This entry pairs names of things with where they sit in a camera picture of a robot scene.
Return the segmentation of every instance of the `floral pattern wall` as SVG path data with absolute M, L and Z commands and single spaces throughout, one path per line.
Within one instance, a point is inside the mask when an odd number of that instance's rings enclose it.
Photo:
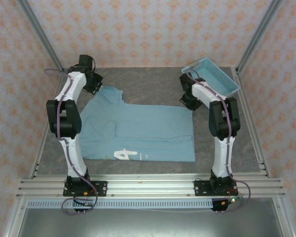
M 35 161 L 47 115 L 46 100 L 58 78 L 15 0 L 0 0 L 0 236 L 3 234 L 21 178 Z
M 285 0 L 241 75 L 272 175 L 285 179 L 296 223 L 296 0 Z
M 64 67 L 235 67 L 272 0 L 30 0 Z

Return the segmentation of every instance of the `white printed graphic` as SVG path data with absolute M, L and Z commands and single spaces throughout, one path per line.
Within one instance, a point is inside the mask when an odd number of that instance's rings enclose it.
M 123 149 L 122 151 L 114 152 L 114 157 L 120 160 L 129 160 L 129 155 L 137 155 L 137 154 L 138 154 L 137 152 L 130 152 L 130 151 L 127 151 L 126 149 Z

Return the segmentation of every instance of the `blue plastic basket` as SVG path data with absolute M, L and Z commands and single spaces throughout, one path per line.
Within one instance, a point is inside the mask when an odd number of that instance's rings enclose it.
M 203 78 L 212 89 L 221 95 L 230 97 L 239 90 L 237 83 L 235 83 L 209 58 L 203 58 L 182 69 L 182 73 L 189 72 L 194 79 L 197 79 L 195 72 L 188 71 L 190 68 L 196 70 L 199 76 Z

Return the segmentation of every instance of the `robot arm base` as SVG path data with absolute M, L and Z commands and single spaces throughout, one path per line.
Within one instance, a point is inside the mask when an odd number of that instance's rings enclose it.
M 88 180 L 97 190 L 98 197 L 105 197 L 107 194 L 107 181 L 90 181 L 90 175 L 88 170 L 86 171 L 84 178 Z M 92 192 L 91 186 L 84 182 L 79 177 L 67 176 L 65 180 L 65 187 L 63 192 L 64 197 L 94 197 L 95 193 Z
M 229 176 L 216 177 L 211 171 L 209 180 L 194 181 L 195 196 L 237 196 L 238 188 L 235 181 Z

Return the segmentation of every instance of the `wire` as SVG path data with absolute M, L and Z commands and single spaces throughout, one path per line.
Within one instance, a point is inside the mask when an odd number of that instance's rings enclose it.
M 77 204 L 79 204 L 79 205 L 86 206 L 87 201 L 88 201 L 88 199 L 89 199 L 91 193 L 93 193 L 93 192 L 94 192 L 94 190 L 91 190 L 91 191 L 89 192 L 89 194 L 87 195 L 87 198 L 86 198 L 86 200 L 85 200 L 86 202 L 78 202 L 78 201 L 76 201 L 76 200 L 74 200 L 74 202 L 77 203 Z
M 200 79 L 200 78 L 201 78 L 196 70 L 194 70 L 194 69 L 188 69 L 188 71 L 192 71 L 192 72 L 196 73 L 196 75 L 197 75 L 197 77 L 198 77 L 197 79 Z M 250 198 L 251 198 L 251 189 L 250 189 L 249 185 L 248 185 L 246 182 L 241 181 L 241 180 L 234 179 L 234 178 L 232 177 L 232 175 L 230 174 L 230 171 L 229 171 L 229 166 L 228 166 L 228 165 L 229 165 L 229 150 L 230 150 L 230 145 L 229 145 L 229 143 L 230 143 L 230 138 L 231 138 L 231 122 L 230 122 L 230 117 L 229 117 L 229 113 L 228 113 L 227 105 L 226 105 L 224 99 L 223 99 L 221 96 L 217 95 L 216 92 L 215 92 L 213 89 L 211 89 L 209 86 L 207 86 L 207 85 L 205 85 L 205 84 L 199 82 L 198 80 L 194 79 L 192 76 L 190 76 L 189 73 L 187 73 L 186 75 L 187 75 L 191 80 L 193 80 L 195 83 L 197 83 L 198 85 L 200 85 L 200 86 L 206 88 L 206 89 L 207 89 L 208 91 L 210 91 L 214 96 L 216 96 L 217 98 L 219 98 L 219 100 L 222 102 L 222 106 L 223 106 L 223 109 L 224 109 L 224 111 L 225 111 L 226 118 L 227 118 L 228 130 L 229 130 L 229 131 L 228 131 L 228 138 L 227 138 L 227 156 L 226 156 L 226 170 L 227 170 L 227 174 L 228 174 L 228 176 L 229 176 L 234 182 L 242 183 L 242 184 L 244 184 L 245 186 L 247 186 L 247 188 L 248 188 L 248 192 L 249 192 L 249 195 L 248 195 L 248 199 L 246 200 L 246 202 L 245 202 L 243 205 L 241 205 L 240 207 L 237 207 L 237 208 L 232 209 L 232 210 L 220 211 L 220 213 L 233 212 L 233 211 L 236 211 L 236 210 L 240 210 L 241 208 L 245 207 L 245 206 L 248 204 L 248 202 L 250 201 Z
M 93 186 L 93 184 L 92 184 L 91 182 L 89 182 L 87 179 L 85 179 L 85 178 L 84 178 L 84 177 L 83 177 L 83 176 L 77 171 L 77 169 L 75 168 L 75 166 L 74 166 L 74 164 L 73 164 L 73 162 L 71 161 L 71 158 L 70 158 L 70 153 L 69 153 L 69 143 L 68 143 L 68 141 L 67 141 L 65 138 L 61 138 L 61 134 L 60 134 L 60 107 L 61 107 L 61 103 L 63 102 L 64 98 L 66 97 L 66 94 L 67 94 L 68 91 L 70 90 L 70 88 L 71 88 L 71 86 L 72 86 L 72 84 L 73 84 L 73 80 L 74 80 L 74 79 L 73 79 L 69 74 L 65 74 L 65 75 L 62 74 L 64 71 L 61 71 L 61 70 L 58 70 L 58 69 L 45 69 L 45 70 L 44 70 L 44 72 L 45 72 L 46 74 L 48 74 L 48 73 L 47 73 L 48 71 L 58 71 L 58 72 L 60 72 L 60 73 L 58 74 L 58 76 L 67 76 L 67 77 L 70 78 L 70 83 L 69 83 L 67 89 L 65 90 L 64 94 L 61 96 L 61 98 L 60 98 L 60 100 L 59 100 L 59 102 L 58 102 L 58 106 L 57 106 L 57 138 L 58 138 L 59 141 L 64 141 L 64 142 L 65 142 L 68 162 L 69 162 L 71 168 L 73 169 L 73 171 L 77 174 L 77 176 L 78 176 L 80 179 L 82 179 L 85 183 L 87 183 L 87 184 L 93 189 L 93 191 L 94 191 L 94 194 L 95 194 L 95 201 L 94 201 L 93 205 L 92 205 L 88 210 L 84 210 L 84 211 L 83 211 L 83 213 L 85 214 L 85 213 L 91 211 L 91 210 L 95 207 L 95 205 L 96 205 L 96 203 L 97 203 L 97 201 L 98 201 L 98 193 L 97 193 L 96 188 Z M 62 212 L 63 212 L 64 214 L 69 215 L 69 216 L 79 215 L 79 213 L 80 213 L 79 211 L 78 211 L 78 212 L 70 213 L 70 212 L 66 212 L 66 211 L 64 210 L 64 204 L 65 204 L 67 201 L 69 201 L 69 200 L 73 200 L 73 201 L 87 201 L 87 199 L 84 199 L 84 198 L 77 198 L 77 197 L 70 197 L 70 198 L 65 199 L 65 200 L 63 201 L 63 203 L 61 204 L 61 210 L 62 210 Z

